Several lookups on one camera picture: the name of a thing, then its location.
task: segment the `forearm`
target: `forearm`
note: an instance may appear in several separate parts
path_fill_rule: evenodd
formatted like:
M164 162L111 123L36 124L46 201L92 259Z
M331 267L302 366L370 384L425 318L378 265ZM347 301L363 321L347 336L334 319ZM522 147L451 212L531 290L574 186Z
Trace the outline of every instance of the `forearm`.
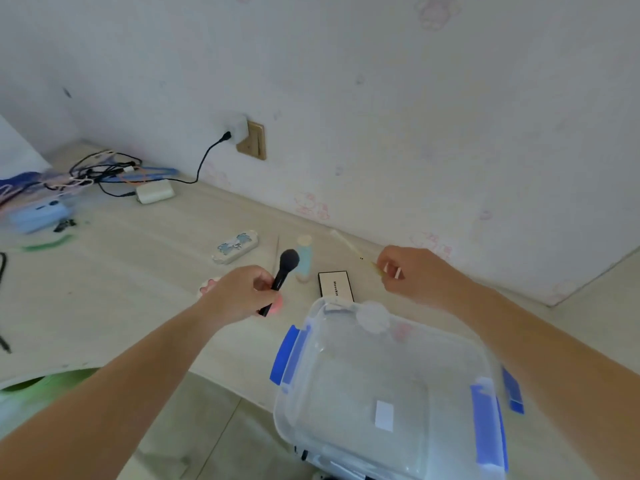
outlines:
M480 285L455 313L601 478L637 477L640 376Z
M0 478L114 479L219 329L187 309L0 442Z

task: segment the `gold wall socket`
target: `gold wall socket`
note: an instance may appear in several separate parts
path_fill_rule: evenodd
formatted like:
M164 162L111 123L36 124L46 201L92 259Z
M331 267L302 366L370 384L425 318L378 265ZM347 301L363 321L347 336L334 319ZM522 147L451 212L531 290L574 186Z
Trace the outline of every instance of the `gold wall socket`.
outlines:
M267 160L267 144L264 139L264 126L253 121L247 121L249 136L236 144L236 150L258 160Z

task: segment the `white sticker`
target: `white sticker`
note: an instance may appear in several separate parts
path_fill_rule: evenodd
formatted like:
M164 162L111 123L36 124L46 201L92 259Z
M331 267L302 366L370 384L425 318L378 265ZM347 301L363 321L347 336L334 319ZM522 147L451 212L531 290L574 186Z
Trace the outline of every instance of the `white sticker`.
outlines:
M384 401L376 402L376 428L394 432L394 405Z

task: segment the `clear plastic lid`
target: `clear plastic lid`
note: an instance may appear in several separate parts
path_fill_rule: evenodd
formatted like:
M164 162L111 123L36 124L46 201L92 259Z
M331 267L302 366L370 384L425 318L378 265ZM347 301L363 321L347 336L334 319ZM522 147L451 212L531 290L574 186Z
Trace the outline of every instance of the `clear plastic lid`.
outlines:
M473 342L320 298L283 341L271 379L284 440L377 480L503 479L489 363Z

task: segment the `black makeup brush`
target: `black makeup brush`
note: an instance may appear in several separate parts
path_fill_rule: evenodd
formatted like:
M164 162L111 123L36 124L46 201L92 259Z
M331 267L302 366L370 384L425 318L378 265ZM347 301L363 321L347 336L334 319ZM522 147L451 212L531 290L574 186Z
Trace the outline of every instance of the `black makeup brush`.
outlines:
M273 280L273 284L271 285L272 290L279 290L282 284L284 283L284 279L287 275L292 272L298 263L300 262L300 256L295 249L287 249L280 255L280 269L276 274L275 279ZM265 306L258 313L263 317L267 316L269 313L269 308L271 305Z

